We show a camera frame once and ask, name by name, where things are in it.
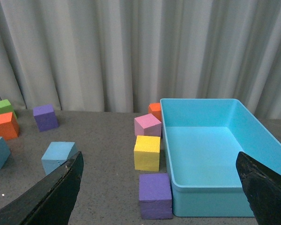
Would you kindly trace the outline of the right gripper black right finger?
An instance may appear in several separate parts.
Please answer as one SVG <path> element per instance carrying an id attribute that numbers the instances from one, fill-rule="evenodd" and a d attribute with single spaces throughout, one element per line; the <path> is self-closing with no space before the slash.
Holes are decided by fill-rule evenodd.
<path id="1" fill-rule="evenodd" d="M 259 225 L 281 225 L 281 175 L 239 152 L 237 173 Z"/>

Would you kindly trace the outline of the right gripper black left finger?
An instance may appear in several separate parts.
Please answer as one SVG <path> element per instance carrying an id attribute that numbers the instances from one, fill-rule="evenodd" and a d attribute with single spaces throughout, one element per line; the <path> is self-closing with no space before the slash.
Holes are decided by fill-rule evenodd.
<path id="1" fill-rule="evenodd" d="M 0 210 L 0 225 L 66 225 L 80 190 L 81 152 Z"/>

